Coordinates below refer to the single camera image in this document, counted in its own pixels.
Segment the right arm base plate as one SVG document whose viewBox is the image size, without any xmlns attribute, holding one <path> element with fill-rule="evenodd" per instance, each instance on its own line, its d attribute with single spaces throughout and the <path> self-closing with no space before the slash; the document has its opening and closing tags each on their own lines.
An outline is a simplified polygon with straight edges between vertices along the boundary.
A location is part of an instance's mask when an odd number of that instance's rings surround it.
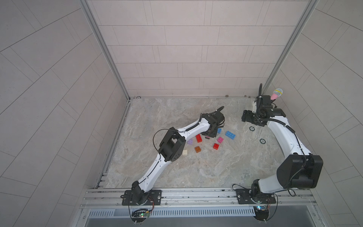
<svg viewBox="0 0 363 227">
<path fill-rule="evenodd" d="M 235 189 L 239 204 L 275 204 L 274 194 L 253 194 L 251 189 Z"/>
</svg>

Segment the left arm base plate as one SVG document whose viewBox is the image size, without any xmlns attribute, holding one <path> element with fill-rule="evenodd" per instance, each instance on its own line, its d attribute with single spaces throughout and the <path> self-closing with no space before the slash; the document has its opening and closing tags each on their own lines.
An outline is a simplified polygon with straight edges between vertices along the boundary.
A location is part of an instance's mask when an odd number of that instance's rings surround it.
<svg viewBox="0 0 363 227">
<path fill-rule="evenodd" d="M 151 190 L 148 193 L 134 193 L 132 190 L 126 190 L 122 196 L 122 206 L 151 206 L 160 205 L 162 190 Z"/>
</svg>

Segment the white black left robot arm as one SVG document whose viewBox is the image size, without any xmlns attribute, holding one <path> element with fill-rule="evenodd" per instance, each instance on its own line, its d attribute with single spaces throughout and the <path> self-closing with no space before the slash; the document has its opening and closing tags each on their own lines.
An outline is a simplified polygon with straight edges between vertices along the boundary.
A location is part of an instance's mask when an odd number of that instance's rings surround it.
<svg viewBox="0 0 363 227">
<path fill-rule="evenodd" d="M 224 127 L 225 117 L 221 113 L 223 106 L 211 113 L 202 113 L 199 119 L 190 125 L 176 129 L 166 129 L 166 134 L 157 149 L 158 155 L 141 179 L 132 183 L 131 192 L 137 204 L 147 201 L 149 194 L 165 168 L 176 161 L 183 152 L 186 142 L 197 135 L 216 137 L 219 128 Z"/>
</svg>

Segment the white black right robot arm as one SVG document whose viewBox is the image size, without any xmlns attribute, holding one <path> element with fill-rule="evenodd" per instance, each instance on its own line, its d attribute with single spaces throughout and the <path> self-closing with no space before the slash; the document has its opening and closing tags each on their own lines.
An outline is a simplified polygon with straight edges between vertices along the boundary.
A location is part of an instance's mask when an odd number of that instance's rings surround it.
<svg viewBox="0 0 363 227">
<path fill-rule="evenodd" d="M 251 196 L 261 198 L 265 194 L 281 191 L 315 188 L 323 168 L 323 160 L 306 148 L 290 126 L 284 111 L 274 107 L 273 95 L 263 95 L 259 86 L 258 96 L 252 110 L 244 110 L 243 122 L 256 126 L 267 126 L 277 139 L 284 155 L 283 163 L 276 174 L 254 180 L 251 185 Z"/>
</svg>

